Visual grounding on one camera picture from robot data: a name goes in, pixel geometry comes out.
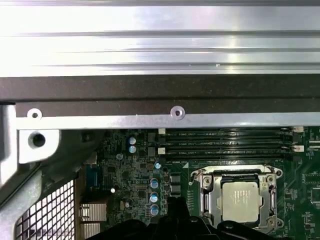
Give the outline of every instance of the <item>metal frame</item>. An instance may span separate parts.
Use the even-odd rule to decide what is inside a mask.
[[[0,5],[1,77],[320,73],[316,0]]]
[[[17,240],[74,240],[74,181],[40,199],[18,220]]]

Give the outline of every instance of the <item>chip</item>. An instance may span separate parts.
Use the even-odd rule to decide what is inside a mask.
[[[320,188],[314,187],[311,190],[311,201],[313,203],[320,203]]]
[[[255,223],[259,219],[262,198],[256,182],[235,181],[222,185],[222,219]]]
[[[146,196],[145,191],[138,191],[138,196],[139,196],[140,198],[145,197],[145,196]]]

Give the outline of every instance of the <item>electronic component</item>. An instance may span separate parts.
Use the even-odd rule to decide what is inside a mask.
[[[226,182],[222,185],[222,198],[218,205],[221,206],[224,221],[255,223],[262,204],[258,184],[254,181]]]
[[[129,152],[130,152],[131,154],[134,154],[136,151],[137,151],[137,148],[136,148],[135,146],[130,146],[130,147],[129,147]]]
[[[311,189],[311,202],[314,204],[320,203],[320,187],[314,187]]]
[[[159,214],[159,207],[158,205],[152,205],[151,208],[150,208],[150,213],[152,216],[156,216]]]
[[[172,184],[179,184],[181,182],[180,174],[171,174],[170,175],[170,182]]]
[[[263,233],[283,222],[276,204],[277,179],[282,175],[281,169],[268,165],[207,166],[191,173],[200,185],[201,214],[214,226],[231,220]]]
[[[150,202],[156,203],[158,202],[158,199],[158,193],[156,193],[155,191],[150,194]]]
[[[155,147],[148,147],[148,157],[154,157],[156,155]]]
[[[157,189],[158,186],[159,186],[158,180],[157,180],[156,178],[152,178],[152,179],[150,180],[150,187],[151,187],[152,189]]]
[[[106,221],[107,204],[81,204],[79,216],[83,222]]]
[[[154,168],[155,168],[155,169],[160,169],[160,168],[161,168],[161,164],[160,164],[159,162],[156,162],[156,163],[154,164]]]
[[[129,138],[129,144],[134,145],[136,142],[137,140],[133,136]]]

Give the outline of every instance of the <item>screw hole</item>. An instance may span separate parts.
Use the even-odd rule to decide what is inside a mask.
[[[45,145],[46,143],[46,138],[40,133],[37,133],[36,135],[33,136],[32,142],[34,146],[41,148]]]

